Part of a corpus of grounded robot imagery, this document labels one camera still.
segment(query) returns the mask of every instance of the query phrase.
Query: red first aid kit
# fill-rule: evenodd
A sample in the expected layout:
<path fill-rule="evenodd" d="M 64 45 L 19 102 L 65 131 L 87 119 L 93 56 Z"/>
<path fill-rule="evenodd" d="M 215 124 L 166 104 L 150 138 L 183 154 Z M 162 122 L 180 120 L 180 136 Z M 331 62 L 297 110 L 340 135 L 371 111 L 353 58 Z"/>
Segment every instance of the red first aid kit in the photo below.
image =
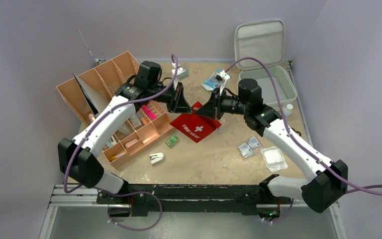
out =
<path fill-rule="evenodd" d="M 192 106 L 192 114 L 181 114 L 171 122 L 173 127 L 181 131 L 196 143 L 200 142 L 222 125 L 215 119 L 209 119 L 196 115 L 195 111 L 200 109 L 202 106 L 203 105 L 197 101 Z"/>

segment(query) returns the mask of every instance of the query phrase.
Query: white wall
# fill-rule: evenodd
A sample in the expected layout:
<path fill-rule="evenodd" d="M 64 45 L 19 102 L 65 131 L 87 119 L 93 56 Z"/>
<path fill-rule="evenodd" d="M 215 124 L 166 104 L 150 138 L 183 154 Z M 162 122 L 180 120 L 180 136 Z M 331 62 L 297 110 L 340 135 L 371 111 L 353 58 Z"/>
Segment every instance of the white wall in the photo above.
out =
<path fill-rule="evenodd" d="M 66 0 L 95 57 L 126 50 L 139 59 L 231 61 L 245 22 L 282 19 L 293 59 L 325 0 Z"/>
<path fill-rule="evenodd" d="M 382 183 L 382 1 L 328 0 L 294 73 L 314 146 L 344 160 L 351 181 Z M 340 202 L 349 238 L 382 239 L 382 197 Z"/>
<path fill-rule="evenodd" d="M 79 125 L 55 87 L 91 66 L 61 1 L 0 1 L 0 239 L 39 236 Z"/>

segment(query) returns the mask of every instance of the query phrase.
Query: small green package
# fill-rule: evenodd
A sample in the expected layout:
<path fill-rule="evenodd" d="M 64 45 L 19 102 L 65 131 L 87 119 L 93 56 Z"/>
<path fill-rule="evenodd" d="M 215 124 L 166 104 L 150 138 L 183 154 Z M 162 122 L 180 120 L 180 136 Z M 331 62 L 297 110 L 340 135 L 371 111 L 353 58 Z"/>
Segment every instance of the small green package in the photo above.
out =
<path fill-rule="evenodd" d="M 178 137 L 176 135 L 172 135 L 168 140 L 166 140 L 165 144 L 169 146 L 169 148 L 172 148 L 177 142 Z"/>

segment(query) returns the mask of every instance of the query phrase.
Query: white cross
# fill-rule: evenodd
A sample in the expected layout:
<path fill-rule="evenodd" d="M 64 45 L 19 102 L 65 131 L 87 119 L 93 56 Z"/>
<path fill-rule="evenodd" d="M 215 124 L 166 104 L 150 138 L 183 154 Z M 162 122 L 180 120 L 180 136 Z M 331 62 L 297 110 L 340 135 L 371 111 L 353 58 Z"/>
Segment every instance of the white cross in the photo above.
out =
<path fill-rule="evenodd" d="M 203 131 L 203 126 L 195 127 L 194 132 Z"/>

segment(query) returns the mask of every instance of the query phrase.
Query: blue and white package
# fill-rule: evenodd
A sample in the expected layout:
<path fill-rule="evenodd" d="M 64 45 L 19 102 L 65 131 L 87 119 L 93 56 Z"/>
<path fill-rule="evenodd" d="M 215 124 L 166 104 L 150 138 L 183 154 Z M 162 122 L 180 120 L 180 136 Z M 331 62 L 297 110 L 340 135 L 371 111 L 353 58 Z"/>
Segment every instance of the blue and white package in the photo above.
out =
<path fill-rule="evenodd" d="M 219 82 L 215 78 L 215 76 L 217 75 L 217 73 L 220 73 L 221 71 L 222 71 L 221 69 L 217 68 L 216 71 L 210 76 L 210 78 L 204 81 L 201 86 L 203 86 L 207 91 L 213 91 L 217 87 L 220 87 L 222 83 Z"/>

